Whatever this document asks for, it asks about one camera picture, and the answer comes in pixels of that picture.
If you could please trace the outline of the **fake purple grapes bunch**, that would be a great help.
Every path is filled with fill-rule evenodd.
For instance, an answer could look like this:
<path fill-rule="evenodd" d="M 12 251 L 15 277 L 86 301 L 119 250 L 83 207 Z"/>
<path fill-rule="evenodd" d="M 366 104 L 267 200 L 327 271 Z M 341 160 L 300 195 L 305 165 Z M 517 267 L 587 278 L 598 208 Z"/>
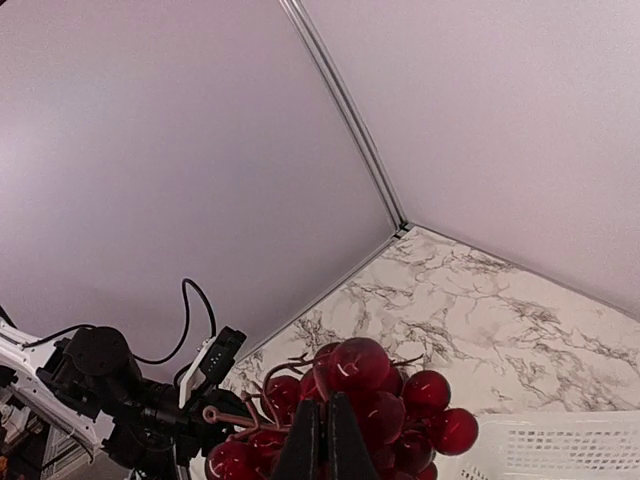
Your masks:
<path fill-rule="evenodd" d="M 404 377 L 376 341 L 352 337 L 290 358 L 240 399 L 243 415 L 209 405 L 223 436 L 208 479 L 435 479 L 438 454 L 459 456 L 479 436 L 434 370 Z"/>

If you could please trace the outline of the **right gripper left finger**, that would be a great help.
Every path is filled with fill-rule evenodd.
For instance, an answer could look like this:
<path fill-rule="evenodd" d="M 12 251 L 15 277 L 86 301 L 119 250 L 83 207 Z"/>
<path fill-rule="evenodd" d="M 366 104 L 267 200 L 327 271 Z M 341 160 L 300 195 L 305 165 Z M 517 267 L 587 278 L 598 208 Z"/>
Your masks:
<path fill-rule="evenodd" d="M 315 480 L 319 470 L 322 422 L 320 405 L 303 400 L 273 468 L 272 480 Z"/>

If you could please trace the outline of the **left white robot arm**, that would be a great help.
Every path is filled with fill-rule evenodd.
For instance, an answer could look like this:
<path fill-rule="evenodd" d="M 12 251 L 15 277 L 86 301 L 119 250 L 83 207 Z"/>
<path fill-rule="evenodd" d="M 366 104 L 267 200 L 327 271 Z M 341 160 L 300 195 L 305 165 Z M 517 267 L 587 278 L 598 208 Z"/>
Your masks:
<path fill-rule="evenodd" d="M 3 323 L 1 385 L 89 455 L 102 451 L 148 479 L 184 479 L 193 458 L 235 430 L 227 422 L 207 423 L 206 407 L 249 415 L 240 398 L 221 387 L 245 339 L 223 328 L 176 386 L 144 377 L 113 327 L 78 327 L 44 340 Z"/>

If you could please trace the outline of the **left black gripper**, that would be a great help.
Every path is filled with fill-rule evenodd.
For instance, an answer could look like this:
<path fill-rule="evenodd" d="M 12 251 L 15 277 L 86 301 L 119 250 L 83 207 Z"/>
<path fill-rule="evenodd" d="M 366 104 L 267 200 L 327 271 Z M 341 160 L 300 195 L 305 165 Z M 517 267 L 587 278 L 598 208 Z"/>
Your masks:
<path fill-rule="evenodd" d="M 250 417 L 240 398 L 228 390 L 209 388 L 181 409 L 173 386 L 151 382 L 147 387 L 141 401 L 125 404 L 104 441 L 111 460 L 144 479 L 188 479 L 191 460 L 207 455 L 235 432 L 227 422 L 207 423 L 206 407 Z"/>

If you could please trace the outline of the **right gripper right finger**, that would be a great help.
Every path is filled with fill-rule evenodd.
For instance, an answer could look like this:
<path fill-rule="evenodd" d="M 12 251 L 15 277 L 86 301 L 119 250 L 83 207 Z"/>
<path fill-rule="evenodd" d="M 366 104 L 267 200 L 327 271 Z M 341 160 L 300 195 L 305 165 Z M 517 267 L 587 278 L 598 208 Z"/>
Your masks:
<path fill-rule="evenodd" d="M 344 393 L 333 394 L 327 420 L 328 470 L 331 480 L 378 480 L 356 415 Z"/>

